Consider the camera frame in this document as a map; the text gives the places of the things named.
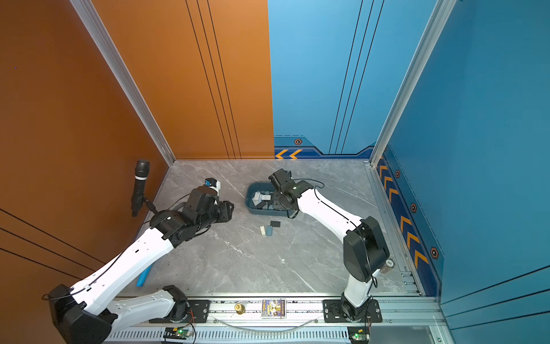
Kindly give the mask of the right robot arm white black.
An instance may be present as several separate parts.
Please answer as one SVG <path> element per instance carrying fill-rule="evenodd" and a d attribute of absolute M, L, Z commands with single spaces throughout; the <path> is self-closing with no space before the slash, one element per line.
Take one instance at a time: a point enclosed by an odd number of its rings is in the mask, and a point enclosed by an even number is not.
<path fill-rule="evenodd" d="M 343 264 L 349 273 L 341 297 L 342 315 L 350 322 L 366 320 L 372 290 L 378 287 L 378 275 L 390 258 L 378 220 L 344 210 L 306 181 L 289 181 L 275 188 L 285 209 L 311 216 L 342 242 Z"/>

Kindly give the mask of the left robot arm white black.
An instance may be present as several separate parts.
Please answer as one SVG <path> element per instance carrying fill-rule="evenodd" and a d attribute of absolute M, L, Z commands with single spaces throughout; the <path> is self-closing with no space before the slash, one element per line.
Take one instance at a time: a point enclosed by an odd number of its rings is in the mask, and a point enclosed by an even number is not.
<path fill-rule="evenodd" d="M 58 285 L 45 295 L 52 322 L 66 343 L 103 343 L 107 337 L 149 320 L 190 320 L 188 298 L 175 285 L 149 295 L 116 300 L 118 294 L 154 262 L 205 233 L 213 224 L 229 222 L 234 205 L 214 202 L 200 212 L 165 210 L 150 228 L 89 277 L 73 286 Z"/>

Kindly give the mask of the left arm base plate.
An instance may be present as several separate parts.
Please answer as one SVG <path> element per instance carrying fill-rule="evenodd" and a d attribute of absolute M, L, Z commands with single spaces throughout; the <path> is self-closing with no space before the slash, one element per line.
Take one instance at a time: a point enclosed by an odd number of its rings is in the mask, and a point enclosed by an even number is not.
<path fill-rule="evenodd" d="M 151 319 L 149 323 L 206 323 L 209 309 L 209 300 L 178 301 L 166 317 Z"/>

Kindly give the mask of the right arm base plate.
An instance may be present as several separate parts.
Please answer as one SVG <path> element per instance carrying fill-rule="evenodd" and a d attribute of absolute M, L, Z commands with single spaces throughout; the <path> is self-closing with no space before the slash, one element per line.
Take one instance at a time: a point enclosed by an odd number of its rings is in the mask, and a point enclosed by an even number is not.
<path fill-rule="evenodd" d="M 381 323 L 382 311 L 379 302 L 370 298 L 356 308 L 345 299 L 323 300 L 323 315 L 326 323 Z"/>

